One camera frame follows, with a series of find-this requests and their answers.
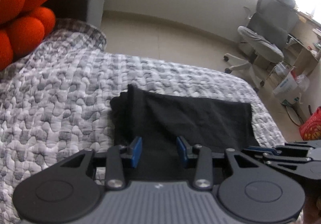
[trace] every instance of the chair backrest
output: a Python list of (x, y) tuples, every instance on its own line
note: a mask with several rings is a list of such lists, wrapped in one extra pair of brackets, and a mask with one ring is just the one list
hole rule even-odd
[(248, 23), (248, 28), (252, 31), (263, 36), (270, 43), (276, 45), (278, 49), (283, 49), (288, 40), (288, 32), (273, 23), (267, 21), (263, 16), (255, 12), (252, 16), (250, 22)]
[(289, 33), (299, 20), (294, 6), (294, 0), (258, 0), (256, 12), (268, 22)]

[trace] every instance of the chair seat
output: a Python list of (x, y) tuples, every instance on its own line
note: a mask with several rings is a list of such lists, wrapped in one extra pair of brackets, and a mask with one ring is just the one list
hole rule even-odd
[(284, 55), (282, 51), (274, 44), (270, 43), (263, 36), (258, 35), (251, 29), (240, 26), (238, 33), (244, 38), (246, 42), (254, 48), (254, 50), (265, 59), (273, 63), (282, 62)]

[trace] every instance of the folded black fabric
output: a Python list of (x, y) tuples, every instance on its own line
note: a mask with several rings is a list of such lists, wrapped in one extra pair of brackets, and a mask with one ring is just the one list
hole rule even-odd
[[(258, 146), (248, 103), (167, 96), (129, 85), (128, 92), (114, 97), (110, 105), (115, 145), (129, 144), (136, 136), (143, 140), (137, 169), (125, 171), (132, 180), (192, 181), (195, 171), (182, 168), (176, 150), (177, 136), (183, 136), (190, 145), (205, 145), (213, 152)], [(221, 182), (221, 173), (215, 175), (215, 183)]]

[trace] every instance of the white logo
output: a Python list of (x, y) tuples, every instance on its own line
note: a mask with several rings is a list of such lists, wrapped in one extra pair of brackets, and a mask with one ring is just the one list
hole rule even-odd
[(163, 187), (164, 187), (164, 185), (163, 185), (163, 184), (160, 184), (160, 183), (158, 183), (158, 184), (155, 185), (155, 188), (156, 188), (156, 189), (161, 189), (161, 188), (163, 188)]

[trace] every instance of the bed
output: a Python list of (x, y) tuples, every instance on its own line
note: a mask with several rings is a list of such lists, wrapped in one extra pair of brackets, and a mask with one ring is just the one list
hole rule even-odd
[(34, 52), (0, 72), (0, 223), (19, 221), (12, 193), (22, 180), (79, 150), (106, 151), (113, 145), (109, 103), (129, 83), (161, 94), (249, 102), (259, 144), (284, 144), (244, 80), (206, 68), (110, 54), (107, 43), (94, 26), (61, 19)]

